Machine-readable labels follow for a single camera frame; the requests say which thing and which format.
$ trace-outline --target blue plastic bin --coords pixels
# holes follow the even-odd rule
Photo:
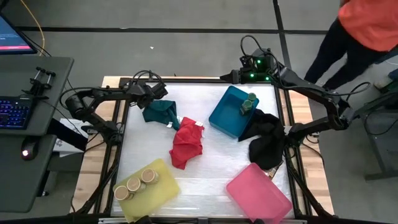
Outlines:
[[[247,99],[248,94],[246,92],[235,86],[228,87],[209,117],[210,125],[232,138],[240,137],[260,102],[257,98],[249,114],[242,116],[239,110],[242,103]]]

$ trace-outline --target yellow cable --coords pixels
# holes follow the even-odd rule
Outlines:
[[[40,54],[39,54],[39,56],[42,56],[43,50],[44,50],[44,45],[45,45],[45,39],[44,39],[44,34],[43,34],[43,31],[42,31],[42,28],[41,28],[39,22],[37,22],[36,17],[35,17],[35,16],[33,15],[33,13],[30,11],[29,7],[27,7],[27,5],[25,4],[24,0],[21,0],[21,3],[25,6],[25,8],[26,8],[26,10],[29,12],[30,16],[32,16],[33,20],[36,22],[37,27],[38,27],[39,30],[40,30],[40,33],[42,34],[42,42],[43,42],[43,44],[42,44],[42,50],[40,51]]]

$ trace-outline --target orange shirt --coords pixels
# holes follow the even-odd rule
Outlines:
[[[398,44],[398,0],[349,0],[338,18],[365,47],[390,51]]]

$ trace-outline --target pink plastic bin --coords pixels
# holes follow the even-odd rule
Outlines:
[[[226,190],[252,222],[260,218],[276,224],[292,209],[288,198],[255,163],[228,183]]]

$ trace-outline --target person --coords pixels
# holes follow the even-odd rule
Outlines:
[[[316,83],[347,53],[346,63],[325,84],[335,90],[354,80],[398,44],[398,0],[341,0],[318,55],[304,80]]]

